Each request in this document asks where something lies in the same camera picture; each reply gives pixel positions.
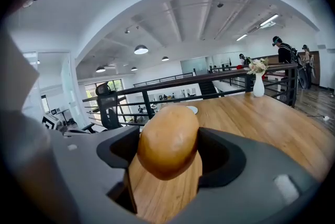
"chair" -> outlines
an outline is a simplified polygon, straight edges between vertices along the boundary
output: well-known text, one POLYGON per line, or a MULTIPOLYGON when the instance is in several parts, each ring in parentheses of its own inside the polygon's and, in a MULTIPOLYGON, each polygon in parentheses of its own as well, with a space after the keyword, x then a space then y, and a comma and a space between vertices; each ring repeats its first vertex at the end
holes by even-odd
POLYGON ((97 97, 97 103, 101 115, 101 123, 108 130, 122 127, 117 116, 117 92, 110 91, 108 95, 97 97))

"black railing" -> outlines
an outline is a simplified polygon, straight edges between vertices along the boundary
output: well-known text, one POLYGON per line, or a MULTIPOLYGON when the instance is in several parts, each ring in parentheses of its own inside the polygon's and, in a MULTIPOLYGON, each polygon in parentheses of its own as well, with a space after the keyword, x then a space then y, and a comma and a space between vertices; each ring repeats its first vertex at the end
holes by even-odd
POLYGON ((183 74, 179 74, 179 75, 174 75, 174 76, 159 78, 159 79, 156 79, 156 80, 146 81, 146 82, 143 82, 143 83, 133 84, 133 86, 134 87, 138 87, 138 86, 144 86, 144 85, 149 85, 149 84, 156 84, 156 83, 161 83, 161 82, 165 82, 165 81, 171 81, 171 80, 181 79, 181 78, 185 78, 185 77, 192 77, 192 76, 193 76, 192 72, 183 73, 183 74))
MULTIPOLYGON (((281 81, 275 81, 271 82, 269 80, 264 80, 264 88, 265 89, 270 89, 272 92, 275 92, 274 94, 268 94, 265 93, 268 96, 271 96, 273 98, 277 98, 278 96, 283 96, 285 98, 280 99, 281 102, 285 104, 291 104, 294 106, 295 100, 296 100, 296 89, 297 89, 297 64, 281 64, 281 65, 271 65, 268 68, 269 73, 275 72, 275 71, 281 71, 281 70, 288 70, 288 76, 285 76, 284 79, 281 81), (292 70, 295 70, 295 76, 292 77, 292 70), (295 81, 295 87, 291 87, 291 81, 295 81), (269 88, 270 86, 273 85, 280 85, 280 86, 285 86, 286 89, 284 91, 276 91, 274 89, 269 88)), ((209 74, 204 74, 204 75, 198 75, 198 76, 189 76, 189 77, 184 77, 181 79, 175 79, 172 81, 165 81, 161 83, 156 83, 152 85, 144 85, 144 86, 138 86, 134 88, 129 88, 125 90, 118 91, 118 95, 129 95, 129 94, 134 94, 134 93, 142 93, 143 96, 143 102, 136 102, 136 103, 127 103, 127 104, 118 104, 120 108, 122 106, 138 106, 138 105, 145 105, 147 109, 147 113, 142 114, 142 113, 135 113, 135 114, 121 114, 119 116, 148 116, 149 119, 151 119, 154 116, 154 111, 151 108, 150 105, 152 104, 161 104, 161 103, 170 103, 170 102, 182 102, 186 100, 194 100, 194 99, 202 99, 202 98, 216 98, 216 97, 223 97, 225 95, 230 95, 230 94, 236 94, 236 93, 243 93, 243 92, 251 92, 253 90, 253 80, 254 76, 247 74, 247 70, 240 69, 240 70, 228 70, 228 71, 223 71, 223 72, 214 72, 214 73, 209 73, 209 74), (244 86, 239 85, 239 89, 233 90, 233 91, 219 91, 219 93, 214 93, 214 94, 207 94, 207 95, 201 95, 201 96, 190 96, 190 97, 183 97, 183 98, 174 98, 174 99, 164 99, 164 100, 155 100, 155 101, 150 101, 149 96, 148 96, 148 91, 152 90, 157 90, 157 89, 164 89, 164 88, 169 88, 169 87, 175 87, 175 86, 182 86, 182 85, 190 85, 190 84, 196 84, 196 83, 201 83, 201 82, 208 82, 208 81, 225 81, 227 79, 234 80, 233 78, 235 77, 244 77, 244 86)), ((95 98, 88 98, 84 99, 83 102, 88 102, 95 100, 95 98)), ((138 126, 143 126, 143 123, 137 123, 137 122, 120 122, 122 125, 138 125, 138 126)))

